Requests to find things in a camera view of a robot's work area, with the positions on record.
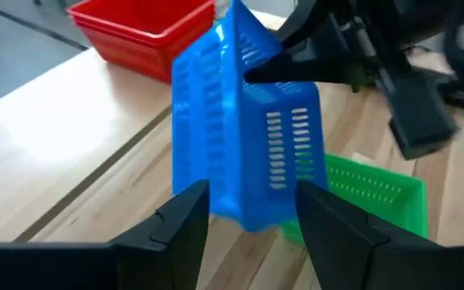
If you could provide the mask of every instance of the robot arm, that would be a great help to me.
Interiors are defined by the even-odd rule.
[[[315,184],[296,211],[323,290],[464,290],[464,247],[444,248]],[[0,289],[193,290],[209,220],[199,181],[106,243],[0,243]]]
[[[300,0],[277,31],[285,51],[246,72],[246,81],[343,83],[354,92],[375,83],[404,158],[428,155],[458,129],[444,101],[464,106],[457,94],[464,90],[464,51],[457,45],[464,1],[454,3],[462,7],[451,13],[442,0]],[[458,79],[416,69],[404,53],[445,24],[445,53]]]

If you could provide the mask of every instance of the table surface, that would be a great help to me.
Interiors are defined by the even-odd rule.
[[[256,13],[276,29],[284,20]],[[448,70],[438,54],[413,62]],[[379,92],[319,84],[325,148],[428,183],[430,237],[464,244],[464,110],[461,131],[429,157],[405,161]],[[170,197],[167,85],[105,64],[89,51],[0,101],[0,240],[103,242]],[[198,289],[318,289],[304,248],[277,229],[243,232],[212,217]]]

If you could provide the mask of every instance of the wooden table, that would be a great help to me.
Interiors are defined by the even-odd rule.
[[[272,29],[281,18],[256,13]],[[438,54],[421,66],[448,70]],[[404,161],[374,90],[319,84],[325,147],[426,180],[431,239],[464,244],[462,128],[444,151]],[[170,87],[80,54],[0,100],[0,241],[101,242],[153,213],[172,192]],[[318,289],[305,249],[278,230],[211,218],[198,289]]]

